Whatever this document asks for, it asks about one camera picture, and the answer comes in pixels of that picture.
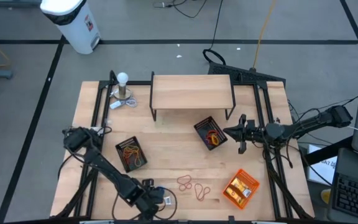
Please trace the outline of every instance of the white paper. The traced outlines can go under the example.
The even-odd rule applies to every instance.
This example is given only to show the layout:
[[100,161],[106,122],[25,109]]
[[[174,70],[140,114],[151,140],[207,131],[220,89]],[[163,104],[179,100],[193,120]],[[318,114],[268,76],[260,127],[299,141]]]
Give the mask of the white paper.
[[[320,149],[320,147],[309,145],[308,153],[312,153]],[[330,159],[326,159],[317,164],[314,164],[312,165],[312,167],[316,170],[318,174],[324,177],[324,179],[332,183],[335,173],[336,159],[337,157],[332,157]],[[308,167],[308,179],[318,182],[320,184],[327,185],[327,183],[323,181],[322,178],[320,178],[312,169],[310,169],[310,167]]]

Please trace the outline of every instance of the wooden shelf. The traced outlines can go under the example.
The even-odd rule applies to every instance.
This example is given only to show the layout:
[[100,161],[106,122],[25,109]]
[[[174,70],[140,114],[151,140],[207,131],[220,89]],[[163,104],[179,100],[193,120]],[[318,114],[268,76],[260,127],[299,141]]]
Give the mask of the wooden shelf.
[[229,75],[154,75],[150,109],[234,109],[236,101]]

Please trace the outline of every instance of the orange box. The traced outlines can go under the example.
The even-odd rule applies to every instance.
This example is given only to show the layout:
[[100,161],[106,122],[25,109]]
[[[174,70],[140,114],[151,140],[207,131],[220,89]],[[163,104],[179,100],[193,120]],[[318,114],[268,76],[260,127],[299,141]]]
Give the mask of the orange box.
[[[238,192],[241,192],[237,188],[235,188],[233,185],[231,185],[232,181],[238,178],[241,182],[246,184],[248,186],[248,189],[251,191],[250,195],[246,197],[243,194],[239,194]],[[241,204],[238,204],[234,198],[232,198],[227,192],[226,189],[230,187],[235,191],[241,198],[244,199],[244,201]],[[254,196],[256,191],[259,188],[259,182],[255,180],[253,177],[251,177],[246,171],[239,169],[237,174],[230,180],[230,182],[226,185],[226,187],[223,190],[223,195],[226,196],[231,202],[233,202],[234,205],[236,205],[240,209],[244,209],[248,202],[251,200],[251,198]]]

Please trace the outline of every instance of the white trash can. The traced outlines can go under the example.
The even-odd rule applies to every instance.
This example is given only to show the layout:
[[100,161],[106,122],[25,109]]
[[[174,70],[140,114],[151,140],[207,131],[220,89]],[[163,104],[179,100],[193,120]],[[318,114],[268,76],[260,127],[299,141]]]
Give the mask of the white trash can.
[[100,33],[86,0],[42,0],[40,8],[78,53],[93,52]]

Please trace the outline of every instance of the trash can lid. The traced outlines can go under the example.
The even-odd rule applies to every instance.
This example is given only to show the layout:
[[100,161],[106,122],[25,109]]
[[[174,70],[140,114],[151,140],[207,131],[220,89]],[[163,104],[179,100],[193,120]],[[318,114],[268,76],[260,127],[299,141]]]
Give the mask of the trash can lid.
[[74,11],[85,0],[42,0],[41,10],[44,13],[64,16]]

